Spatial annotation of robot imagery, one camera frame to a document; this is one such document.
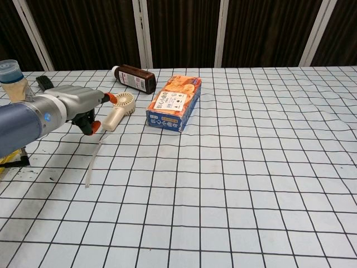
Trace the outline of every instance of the bottle label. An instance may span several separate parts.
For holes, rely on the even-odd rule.
[[[119,71],[119,80],[121,83],[128,85],[129,87],[146,92],[145,79]]]

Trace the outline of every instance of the orange box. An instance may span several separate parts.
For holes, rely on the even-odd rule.
[[[148,125],[182,132],[201,94],[201,82],[199,77],[171,77],[146,109]]]

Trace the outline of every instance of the curtain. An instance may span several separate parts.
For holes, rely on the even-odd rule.
[[[321,2],[229,1],[222,66],[297,66]]]
[[[357,1],[337,1],[312,66],[357,65]]]
[[[220,0],[147,0],[155,68],[213,67]]]
[[[56,70],[140,67],[131,0],[27,0]]]
[[[43,71],[12,0],[1,0],[0,35],[0,60],[17,60],[22,71]]]

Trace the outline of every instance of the handheld fan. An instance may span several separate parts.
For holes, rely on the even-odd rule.
[[[135,99],[131,93],[121,92],[115,97],[118,101],[102,123],[103,128],[109,131],[115,130],[123,116],[128,116],[135,111]]]

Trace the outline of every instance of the blue bottle cap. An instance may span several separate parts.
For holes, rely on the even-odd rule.
[[[0,83],[11,84],[20,81],[23,74],[16,60],[0,61]]]

